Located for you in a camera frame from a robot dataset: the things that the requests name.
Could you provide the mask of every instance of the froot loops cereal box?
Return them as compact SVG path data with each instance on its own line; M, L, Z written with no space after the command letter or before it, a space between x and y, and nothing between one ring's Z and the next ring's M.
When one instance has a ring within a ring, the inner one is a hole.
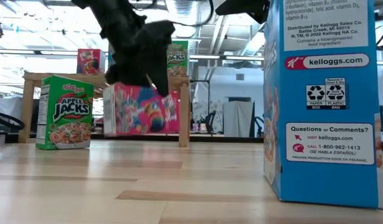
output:
M177 133L178 93L162 97L153 88L116 83L103 92L104 134Z
M94 74L106 70L106 56L100 49L78 49L77 73Z
M42 80L36 147L90 146L94 86L60 76Z

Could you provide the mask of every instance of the red cereal box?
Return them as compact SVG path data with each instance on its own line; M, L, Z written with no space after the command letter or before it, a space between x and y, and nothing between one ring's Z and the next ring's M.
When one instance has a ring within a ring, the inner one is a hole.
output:
M108 136L177 133L179 97L162 97L147 87L116 83L103 92L104 133Z
M106 56L100 49L78 49L77 73L94 74L105 72Z

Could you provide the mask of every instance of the red logo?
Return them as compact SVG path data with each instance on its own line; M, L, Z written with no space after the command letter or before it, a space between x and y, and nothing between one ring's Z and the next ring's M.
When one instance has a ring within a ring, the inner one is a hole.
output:
M285 66L289 70L307 69L303 64L305 58L306 57L289 57L285 60Z
M76 85L65 84L63 85L63 90L74 91L75 93L83 93L85 91L84 88L78 88Z
M302 144L294 144L292 146L292 149L295 151L295 152L303 152L303 150L305 149L305 147L302 145Z

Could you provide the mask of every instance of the office chair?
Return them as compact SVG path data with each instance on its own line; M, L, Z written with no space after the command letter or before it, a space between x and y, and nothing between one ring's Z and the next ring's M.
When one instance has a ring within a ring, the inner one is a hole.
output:
M213 123L214 123L214 117L216 115L216 111L212 111L210 112L206 117L205 117L205 126L206 126L206 130L208 133L210 134L213 134Z
M258 125L258 132L256 133L256 136L257 136L257 138L262 138L263 135L264 135L264 133L262 132L262 129L263 129L263 128L262 128L262 126L259 124L258 121L262 122L262 124L264 124L265 122L264 122L264 120L263 120L262 118L260 118L260 117L258 117L258 116L256 116L256 117L254 118L254 121L255 121L256 125Z

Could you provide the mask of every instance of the ceiling beam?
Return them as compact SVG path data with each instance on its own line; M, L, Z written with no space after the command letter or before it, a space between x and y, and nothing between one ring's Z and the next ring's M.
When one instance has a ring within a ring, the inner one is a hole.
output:
M212 54L212 52L214 51L216 39L218 38L219 32L221 30L222 22L223 22L223 16L219 16L218 20L216 21L214 34L211 37L211 44L210 44L210 49L208 51L208 54Z
M229 16L225 16L224 17L224 25L222 27L222 33L221 33L221 36L219 37L218 44L216 44L215 54L219 54L219 51L221 50L223 40L226 37L226 34L228 33L229 25L230 25Z

